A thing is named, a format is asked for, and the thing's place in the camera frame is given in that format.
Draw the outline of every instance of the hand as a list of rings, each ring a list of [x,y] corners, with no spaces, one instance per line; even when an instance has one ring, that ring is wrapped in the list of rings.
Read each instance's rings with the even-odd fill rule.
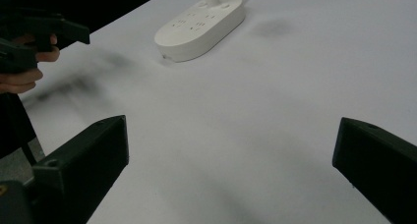
[[[38,62],[55,62],[59,58],[59,48],[55,46],[58,39],[55,34],[50,37],[52,44],[51,52],[36,52]],[[26,44],[34,41],[34,36],[26,34],[13,40],[16,43]],[[43,77],[38,68],[30,69],[18,74],[0,74],[0,93],[24,93],[36,86],[36,81]]]

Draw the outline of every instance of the white power strip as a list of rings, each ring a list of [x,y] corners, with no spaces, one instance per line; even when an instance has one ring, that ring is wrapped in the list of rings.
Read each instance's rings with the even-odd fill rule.
[[[202,0],[159,29],[154,41],[164,58],[195,59],[245,19],[242,0]]]

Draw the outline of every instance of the white table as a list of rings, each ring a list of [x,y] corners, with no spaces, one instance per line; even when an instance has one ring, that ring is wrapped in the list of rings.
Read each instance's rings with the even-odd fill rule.
[[[150,0],[22,95],[46,153],[126,115],[130,164],[89,224],[388,224],[331,159],[341,117],[417,144],[417,0],[245,0],[210,52],[162,59],[156,31],[198,1]]]

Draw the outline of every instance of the outlet socket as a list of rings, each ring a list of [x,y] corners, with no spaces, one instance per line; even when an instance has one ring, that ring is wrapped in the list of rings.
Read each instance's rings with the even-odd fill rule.
[[[202,0],[159,29],[154,41],[164,58],[195,59],[212,49],[245,19],[242,0]]]

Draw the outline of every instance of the power strip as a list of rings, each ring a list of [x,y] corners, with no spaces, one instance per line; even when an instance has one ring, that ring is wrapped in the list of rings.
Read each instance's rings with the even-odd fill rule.
[[[159,29],[154,41],[163,58],[195,59],[245,19],[242,0],[202,0]]]

